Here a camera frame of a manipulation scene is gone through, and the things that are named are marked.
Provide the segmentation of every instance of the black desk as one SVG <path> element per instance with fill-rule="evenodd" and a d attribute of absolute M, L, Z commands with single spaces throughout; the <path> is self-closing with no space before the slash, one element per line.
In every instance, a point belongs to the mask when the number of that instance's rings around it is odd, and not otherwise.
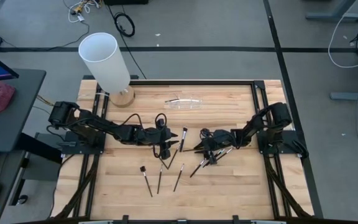
<path fill-rule="evenodd" d="M 37 97 L 46 72 L 15 70 L 20 77 L 6 80 L 16 91 L 8 107 L 0 112 L 0 217 L 27 152 L 60 163 L 60 151 L 23 134 L 22 129 Z"/>

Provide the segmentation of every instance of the black metal frame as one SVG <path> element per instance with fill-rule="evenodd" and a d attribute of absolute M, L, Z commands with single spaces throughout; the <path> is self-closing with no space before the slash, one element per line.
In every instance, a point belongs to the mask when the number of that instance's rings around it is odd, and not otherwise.
<path fill-rule="evenodd" d="M 85 76 L 84 79 L 91 80 L 91 79 L 93 79 L 93 77 Z M 264 107 L 266 107 L 268 105 L 267 94 L 265 91 L 265 85 L 264 85 L 263 80 L 256 80 L 256 81 L 246 81 L 246 80 L 132 80 L 130 85 L 132 85 L 132 86 L 140 86 L 140 85 L 244 85 L 244 86 L 249 86 L 251 88 L 252 98 L 253 98 L 256 113 L 258 113 L 258 111 L 260 110 L 257 89 L 260 90 Z M 100 92 L 99 85 L 98 85 L 96 91 Z M 98 103 L 99 103 L 99 95 L 96 95 L 95 99 L 94 99 L 94 105 L 93 105 L 93 113 L 95 113 L 95 114 L 98 109 Z M 104 101 L 103 101 L 103 110 L 101 113 L 102 118 L 106 117 L 107 107 L 108 107 L 108 96 L 105 96 Z M 88 159 L 89 159 L 89 157 L 88 158 L 87 157 L 88 157 L 87 155 L 84 155 L 83 164 L 81 166 L 80 182 L 78 184 L 78 190 L 82 189 L 82 192 L 83 192 L 83 189 L 87 185 L 87 183 L 85 182 L 85 173 L 86 173 L 86 168 L 87 168 Z M 278 176 L 279 176 L 280 180 L 283 182 L 284 179 L 283 179 L 282 166 L 281 166 L 281 162 L 280 162 L 280 156 L 277 154 L 274 157 L 274 159 L 275 159 L 275 165 L 276 165 Z M 264 160 L 265 160 L 265 167 L 267 167 L 267 163 L 268 162 L 270 163 L 269 158 L 264 157 Z M 95 183 L 96 183 L 98 162 L 99 162 L 99 155 L 95 155 L 92 166 L 95 166 L 94 168 L 96 170 L 91 168 L 94 172 L 94 175 L 92 175 L 91 180 L 88 181 L 89 182 L 89 192 L 88 192 L 88 198 L 86 201 L 86 210 L 85 210 L 84 217 L 78 217 L 79 209 L 80 209 L 80 205 L 81 205 L 81 201 L 80 201 L 80 199 L 78 199 L 78 194 L 73 196 L 73 198 L 77 197 L 76 198 L 77 203 L 75 205 L 74 213 L 73 213 L 74 218 L 85 218 L 87 220 L 90 220 L 94 188 L 95 188 Z M 283 204 L 284 204 L 284 208 L 285 208 L 285 216 L 284 217 L 280 216 L 280 213 L 278 210 L 277 195 L 275 193 L 274 182 L 273 182 L 272 178 L 269 177 L 268 173 L 267 173 L 267 181 L 268 181 L 268 188 L 269 188 L 269 194 L 270 194 L 270 199 L 271 199 L 271 203 L 272 203 L 272 210 L 273 210 L 274 218 L 275 219 L 278 219 L 280 217 L 281 218 L 290 218 L 291 217 L 290 206 L 284 196 L 283 196 Z M 61 221 L 62 221 L 62 219 L 58 218 L 58 219 L 50 219 L 50 220 L 45 220 L 45 221 L 41 221 L 41 222 L 32 222 L 32 223 L 59 223 Z M 114 223 L 219 223 L 219 224 L 250 223 L 250 220 L 238 219 L 237 215 L 233 215 L 233 220 L 205 220 L 205 221 L 204 220 L 203 221 L 201 221 L 201 220 L 133 220 L 132 221 L 132 220 L 128 220 L 127 215 L 124 215 L 122 220 L 113 220 L 113 221 L 114 221 Z"/>

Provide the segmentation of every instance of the lamp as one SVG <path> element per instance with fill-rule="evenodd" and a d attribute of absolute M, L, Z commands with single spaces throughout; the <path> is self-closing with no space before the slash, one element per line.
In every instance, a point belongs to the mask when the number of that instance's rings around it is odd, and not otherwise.
<path fill-rule="evenodd" d="M 98 81 L 100 87 L 111 94 L 111 102 L 127 107 L 135 99 L 129 86 L 131 76 L 122 58 L 117 40 L 107 33 L 87 36 L 78 47 L 80 57 Z"/>

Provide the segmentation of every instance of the wooden tabletop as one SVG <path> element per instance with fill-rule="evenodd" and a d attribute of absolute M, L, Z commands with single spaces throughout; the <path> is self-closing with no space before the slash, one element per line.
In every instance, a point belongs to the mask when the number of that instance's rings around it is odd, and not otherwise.
<path fill-rule="evenodd" d="M 269 104 L 285 102 L 279 80 L 265 80 L 265 85 Z M 255 114 L 249 85 L 132 87 L 136 93 L 133 104 L 127 108 L 117 108 L 109 103 L 106 119 L 119 124 L 129 115 L 139 113 L 147 128 L 154 126 L 157 114 L 165 113 L 168 127 L 179 135 L 171 140 L 180 140 L 182 128 L 188 128 L 184 150 L 192 149 L 200 143 L 200 129 L 213 131 L 242 128 Z M 81 82 L 77 103 L 82 109 L 92 109 L 95 89 L 95 80 Z M 172 100 L 175 94 L 201 96 L 202 107 L 195 110 L 171 109 L 165 101 Z M 129 124 L 137 123 L 136 118 L 129 121 Z M 177 146 L 172 146 L 172 153 Z M 294 154 L 283 154 L 280 157 L 287 188 L 298 203 L 313 214 L 301 161 Z M 82 159 L 81 155 L 74 156 L 62 167 L 52 216 L 62 210 L 77 189 Z M 105 151 L 99 161 L 91 218 L 120 220 L 123 215 L 129 215 L 131 220 L 230 220 L 233 215 L 239 215 L 244 220 L 273 218 L 264 159 L 259 154 L 255 137 L 248 146 L 233 150 L 218 165 L 200 169 L 190 178 L 202 159 L 201 154 L 178 153 L 171 168 L 163 168 L 160 193 L 157 195 L 161 162 L 154 158 L 151 148 L 123 145 L 112 136 L 107 136 Z M 173 192 L 183 163 L 185 168 L 176 192 Z M 141 166 L 147 169 L 153 197 L 139 170 Z M 280 214 L 284 215 L 282 198 L 277 188 L 276 193 Z M 83 196 L 82 214 L 86 194 L 87 191 Z"/>

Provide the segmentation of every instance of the desk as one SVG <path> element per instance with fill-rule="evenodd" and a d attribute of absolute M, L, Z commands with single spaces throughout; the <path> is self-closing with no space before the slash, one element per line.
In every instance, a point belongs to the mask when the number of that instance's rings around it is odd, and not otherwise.
<path fill-rule="evenodd" d="M 154 125 L 158 113 L 165 113 L 168 127 L 179 135 L 177 139 L 181 138 L 182 127 L 188 128 L 184 150 L 192 149 L 200 142 L 201 128 L 212 131 L 242 128 L 255 114 L 250 85 L 241 85 L 240 81 L 237 81 L 238 85 L 233 84 L 237 82 L 222 85 L 225 81 L 216 80 L 212 82 L 215 85 L 190 80 L 187 82 L 191 85 L 178 85 L 180 82 L 174 80 L 131 82 L 137 83 L 131 85 L 136 94 L 135 102 L 127 108 L 117 108 L 109 103 L 106 119 L 122 123 L 132 113 L 139 113 L 146 128 Z M 279 80 L 265 80 L 264 83 L 270 104 L 285 102 Z M 92 109 L 96 84 L 95 80 L 81 82 L 77 103 L 82 109 Z M 174 93 L 202 96 L 202 108 L 170 109 L 164 101 L 171 100 Z M 300 159 L 294 154 L 282 154 L 280 157 L 287 188 L 298 203 L 313 214 Z M 77 189 L 82 160 L 83 156 L 74 156 L 62 167 L 52 216 L 62 210 Z M 248 146 L 233 150 L 218 165 L 200 169 L 194 177 L 189 178 L 201 160 L 200 154 L 178 153 L 171 168 L 163 169 L 160 193 L 157 195 L 161 162 L 154 158 L 151 148 L 123 145 L 112 136 L 106 136 L 105 151 L 99 160 L 91 219 L 121 220 L 123 215 L 129 215 L 130 220 L 231 220 L 233 215 L 239 215 L 240 219 L 273 218 L 264 159 L 259 154 L 255 137 Z M 182 163 L 185 163 L 185 168 L 177 190 L 173 192 Z M 146 166 L 154 195 L 152 198 L 139 170 L 140 166 Z M 278 190 L 276 193 L 280 214 L 283 215 L 281 196 Z M 84 204 L 81 204 L 80 215 L 84 214 Z"/>
<path fill-rule="evenodd" d="M 8 107 L 0 112 L 0 183 L 2 184 L 0 217 L 23 165 L 25 150 L 28 149 L 28 146 L 23 146 L 23 141 L 25 144 L 30 144 L 30 147 L 35 147 L 34 149 L 47 151 L 54 149 L 45 147 L 45 144 L 22 133 L 46 72 L 27 69 L 17 69 L 15 72 L 20 75 L 18 79 L 3 81 L 13 86 L 16 91 Z"/>

